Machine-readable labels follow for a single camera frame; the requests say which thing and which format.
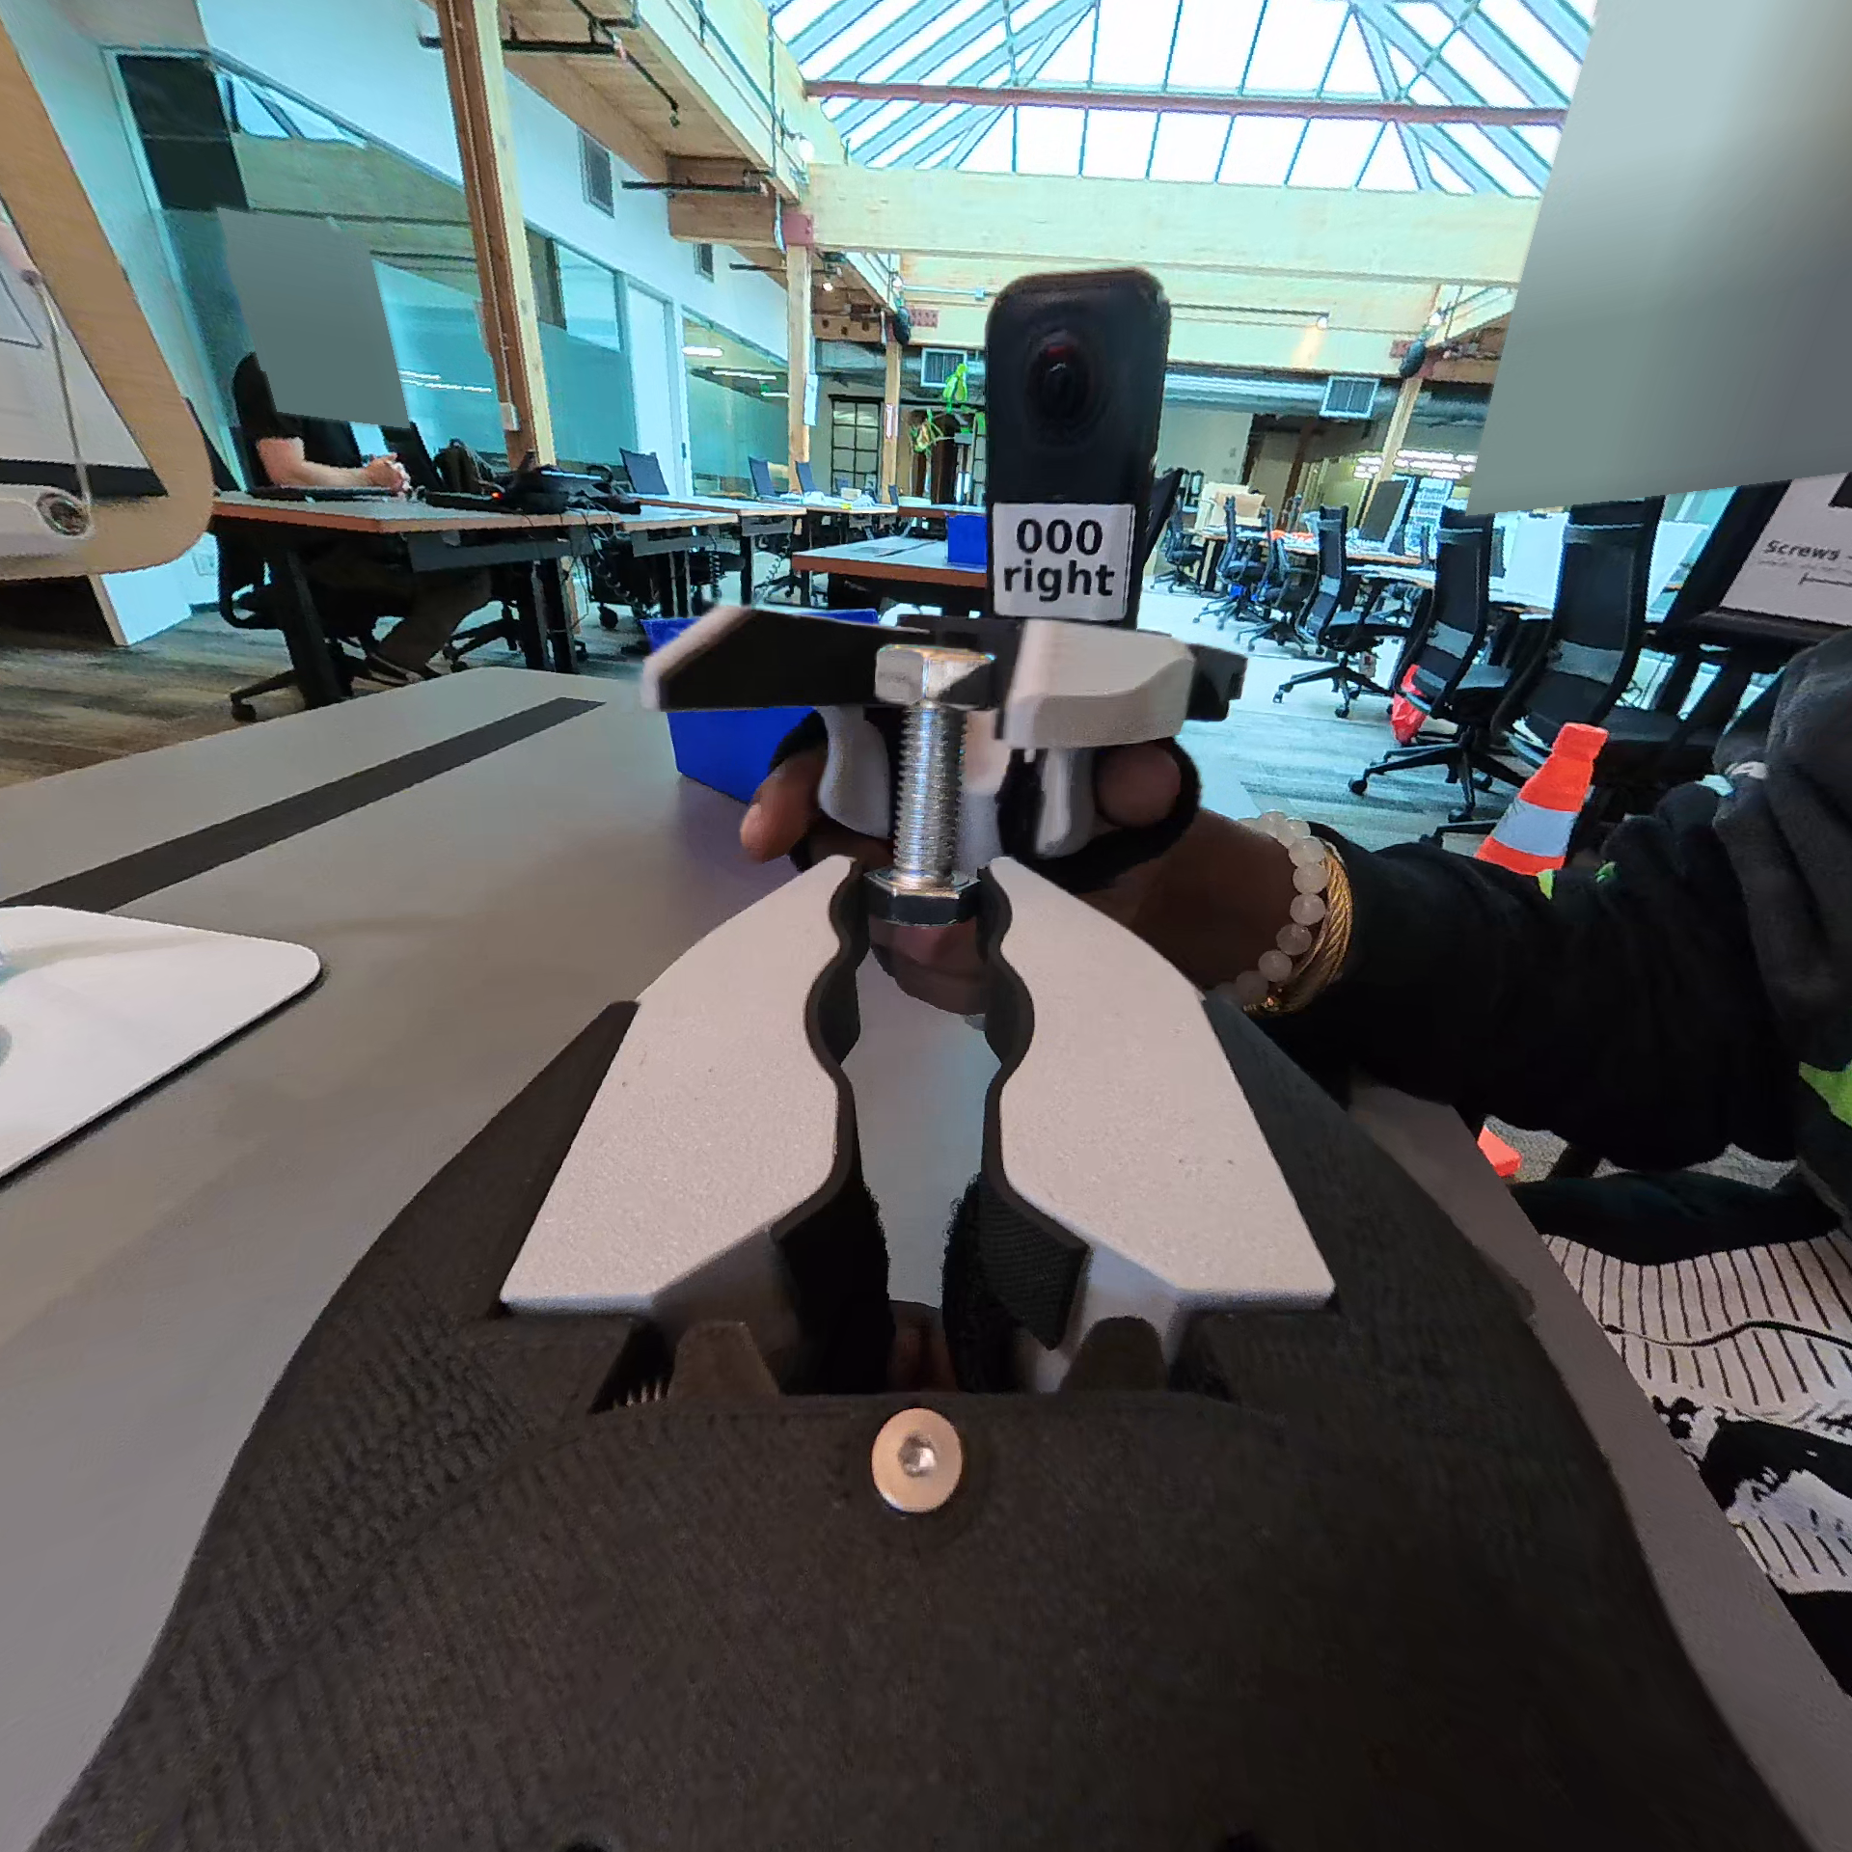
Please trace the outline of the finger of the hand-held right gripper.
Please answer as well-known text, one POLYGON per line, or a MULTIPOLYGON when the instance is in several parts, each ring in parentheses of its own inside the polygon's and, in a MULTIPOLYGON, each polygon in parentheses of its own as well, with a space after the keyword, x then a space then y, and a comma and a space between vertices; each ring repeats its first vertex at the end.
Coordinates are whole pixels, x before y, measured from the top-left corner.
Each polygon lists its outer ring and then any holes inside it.
POLYGON ((1220 721, 1241 696, 1246 657, 1166 632, 1073 619, 1019 625, 997 735, 1007 750, 1112 750, 1220 721))
POLYGON ((817 709, 868 706, 879 653, 909 632, 799 611, 709 611, 660 643, 639 673, 639 706, 817 709))

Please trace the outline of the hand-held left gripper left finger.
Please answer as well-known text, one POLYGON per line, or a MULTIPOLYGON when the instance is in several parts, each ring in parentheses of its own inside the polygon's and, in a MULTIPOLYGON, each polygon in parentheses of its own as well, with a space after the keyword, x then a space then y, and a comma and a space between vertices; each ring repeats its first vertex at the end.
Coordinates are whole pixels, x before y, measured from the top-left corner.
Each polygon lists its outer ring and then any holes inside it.
POLYGON ((826 857, 695 940, 637 998, 511 1262, 509 1311, 678 1333, 839 1333, 875 1304, 875 1209, 845 1055, 859 869, 826 857))

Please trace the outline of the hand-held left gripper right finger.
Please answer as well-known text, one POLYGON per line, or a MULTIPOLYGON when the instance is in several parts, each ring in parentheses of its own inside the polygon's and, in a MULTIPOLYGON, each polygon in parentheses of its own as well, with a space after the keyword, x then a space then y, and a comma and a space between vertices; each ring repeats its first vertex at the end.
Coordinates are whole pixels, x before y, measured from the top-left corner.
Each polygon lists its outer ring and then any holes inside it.
POLYGON ((1014 1364, 1069 1368, 1136 1319, 1174 1362, 1210 1311, 1321 1311, 1335 1286, 1231 1061, 1244 1020, 1019 861, 980 878, 979 1214, 1014 1364))

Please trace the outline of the steel hex bolt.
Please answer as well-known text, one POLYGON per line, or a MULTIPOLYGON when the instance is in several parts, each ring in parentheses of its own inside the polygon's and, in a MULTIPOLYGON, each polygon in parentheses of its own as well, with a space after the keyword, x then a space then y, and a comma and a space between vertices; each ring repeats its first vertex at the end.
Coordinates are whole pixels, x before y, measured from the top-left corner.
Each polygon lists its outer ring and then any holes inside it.
POLYGON ((953 927, 980 906, 980 882, 960 867, 956 853, 965 718, 985 709, 899 709, 893 860, 867 873, 867 908, 870 920, 898 927, 953 927))

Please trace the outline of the person's right forearm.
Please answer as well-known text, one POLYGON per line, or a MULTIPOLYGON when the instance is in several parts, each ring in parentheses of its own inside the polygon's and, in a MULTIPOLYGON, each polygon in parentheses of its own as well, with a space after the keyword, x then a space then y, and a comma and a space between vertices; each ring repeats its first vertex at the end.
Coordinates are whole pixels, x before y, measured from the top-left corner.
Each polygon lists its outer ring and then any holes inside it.
POLYGON ((1547 1131, 1635 1171, 1729 1149, 1797 1157, 1797 1061, 1755 961, 1704 785, 1622 821, 1597 871, 1547 880, 1407 842, 1333 839, 1351 937, 1273 1039, 1464 1119, 1547 1131))

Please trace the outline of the person's right hand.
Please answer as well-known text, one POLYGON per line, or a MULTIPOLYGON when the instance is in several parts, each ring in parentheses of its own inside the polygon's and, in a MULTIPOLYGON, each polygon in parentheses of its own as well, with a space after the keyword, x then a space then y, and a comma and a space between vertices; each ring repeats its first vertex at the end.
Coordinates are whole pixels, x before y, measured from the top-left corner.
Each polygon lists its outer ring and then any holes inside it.
MULTIPOLYGON (((738 825, 749 860, 769 864, 808 847, 817 857, 846 854, 867 867, 893 861, 889 839, 857 835, 822 816, 817 787, 825 765, 826 750, 812 746, 790 756, 759 785, 738 825)), ((1180 776, 1166 745, 1096 753, 1097 819, 1123 828, 1160 821, 1180 796, 1180 776)), ((1294 894, 1284 843, 1202 809, 1165 854, 1133 867, 1086 899, 1143 937, 1192 985, 1213 989, 1256 968, 1290 923, 1294 894)), ((953 927, 875 921, 870 948, 912 998, 953 1013, 983 1012, 988 979, 972 921, 953 927)))

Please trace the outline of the green potted plant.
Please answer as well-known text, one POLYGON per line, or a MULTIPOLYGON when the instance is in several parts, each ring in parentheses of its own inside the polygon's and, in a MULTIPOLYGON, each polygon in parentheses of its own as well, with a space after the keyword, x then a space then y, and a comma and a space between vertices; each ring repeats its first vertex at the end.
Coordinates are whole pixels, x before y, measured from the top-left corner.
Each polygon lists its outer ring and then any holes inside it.
POLYGON ((920 385, 933 398, 914 431, 914 449, 933 452, 940 442, 972 447, 985 433, 985 410, 972 398, 980 388, 985 361, 969 350, 929 347, 920 354, 920 385))

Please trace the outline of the long office desk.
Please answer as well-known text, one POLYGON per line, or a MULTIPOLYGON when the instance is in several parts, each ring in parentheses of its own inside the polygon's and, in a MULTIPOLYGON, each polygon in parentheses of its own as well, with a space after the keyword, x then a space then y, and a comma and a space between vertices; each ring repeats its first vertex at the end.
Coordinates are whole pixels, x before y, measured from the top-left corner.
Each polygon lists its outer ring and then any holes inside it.
POLYGON ((307 707, 342 702, 353 689, 353 667, 334 651, 318 611, 304 537, 397 539, 414 572, 495 571, 513 592, 516 646, 527 667, 576 674, 576 631, 566 611, 566 562, 590 557, 614 542, 645 562, 693 549, 742 551, 738 516, 645 505, 637 514, 580 506, 556 516, 428 505, 364 493, 349 501, 290 501, 246 492, 213 495, 209 528, 218 544, 246 544, 262 560, 272 601, 255 616, 235 612, 222 592, 220 615, 234 627, 277 631, 290 667, 264 682, 239 688, 231 712, 255 718, 254 702, 273 689, 294 689, 307 707))

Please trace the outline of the black office chair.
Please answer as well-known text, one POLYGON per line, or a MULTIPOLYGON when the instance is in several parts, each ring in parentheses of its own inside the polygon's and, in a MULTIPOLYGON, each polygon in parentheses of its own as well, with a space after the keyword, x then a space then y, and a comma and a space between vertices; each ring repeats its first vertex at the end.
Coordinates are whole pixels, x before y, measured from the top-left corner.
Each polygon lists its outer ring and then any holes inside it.
POLYGON ((1410 701, 1446 735, 1419 734, 1349 783, 1442 767, 1461 803, 1430 830, 1484 828, 1478 797, 1520 787, 1565 724, 1593 724, 1619 706, 1635 670, 1652 600, 1652 552, 1663 497, 1579 502, 1568 512, 1550 611, 1500 615, 1491 600, 1491 537, 1468 517, 1442 544, 1410 701))

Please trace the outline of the orange traffic cone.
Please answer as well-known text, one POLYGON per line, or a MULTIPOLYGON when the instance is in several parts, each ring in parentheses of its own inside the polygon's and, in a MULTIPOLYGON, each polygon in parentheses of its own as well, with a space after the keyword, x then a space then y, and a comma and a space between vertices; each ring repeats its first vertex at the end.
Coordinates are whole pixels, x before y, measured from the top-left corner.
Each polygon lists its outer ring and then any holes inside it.
POLYGON ((1559 871, 1606 745, 1598 724, 1563 724, 1472 857, 1527 878, 1559 871))

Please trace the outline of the sign board on white stand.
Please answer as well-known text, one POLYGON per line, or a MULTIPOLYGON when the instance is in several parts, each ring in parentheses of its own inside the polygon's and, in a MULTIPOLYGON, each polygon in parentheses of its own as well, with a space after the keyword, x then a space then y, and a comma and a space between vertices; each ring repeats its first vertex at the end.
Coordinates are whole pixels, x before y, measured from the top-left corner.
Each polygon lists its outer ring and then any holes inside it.
MULTIPOLYGON (((167 563, 213 485, 193 414, 11 37, 2 45, 2 590, 167 563)), ((299 944, 123 915, 111 885, 2 911, 2 1168, 19 1171, 302 997, 299 944)))

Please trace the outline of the black and white printed trousers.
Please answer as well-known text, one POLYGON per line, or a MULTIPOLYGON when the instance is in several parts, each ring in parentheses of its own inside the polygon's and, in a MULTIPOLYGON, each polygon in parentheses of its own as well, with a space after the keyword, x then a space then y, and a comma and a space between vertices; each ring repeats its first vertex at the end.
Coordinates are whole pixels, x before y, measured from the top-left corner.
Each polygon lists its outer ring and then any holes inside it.
POLYGON ((1513 1194, 1658 1422, 1850 1686, 1850 1240, 1793 1168, 1513 1194))

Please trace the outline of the black framed instruction sign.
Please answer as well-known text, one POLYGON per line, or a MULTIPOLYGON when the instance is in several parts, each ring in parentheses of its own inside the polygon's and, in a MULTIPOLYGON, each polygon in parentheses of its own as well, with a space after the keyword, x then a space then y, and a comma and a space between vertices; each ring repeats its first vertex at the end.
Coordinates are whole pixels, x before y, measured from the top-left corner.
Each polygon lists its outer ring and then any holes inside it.
POLYGON ((1850 473, 1787 485, 1752 537, 1721 608, 1850 627, 1850 473))

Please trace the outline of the black hoodie with green print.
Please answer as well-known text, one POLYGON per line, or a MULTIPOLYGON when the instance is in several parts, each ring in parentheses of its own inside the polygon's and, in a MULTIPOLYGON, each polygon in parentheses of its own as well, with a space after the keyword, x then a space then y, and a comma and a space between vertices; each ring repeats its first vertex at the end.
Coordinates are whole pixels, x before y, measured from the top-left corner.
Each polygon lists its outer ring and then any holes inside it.
POLYGON ((1797 654, 1726 729, 1720 835, 1743 890, 1776 1041, 1797 1071, 1797 1163, 1850 1207, 1850 635, 1797 654))

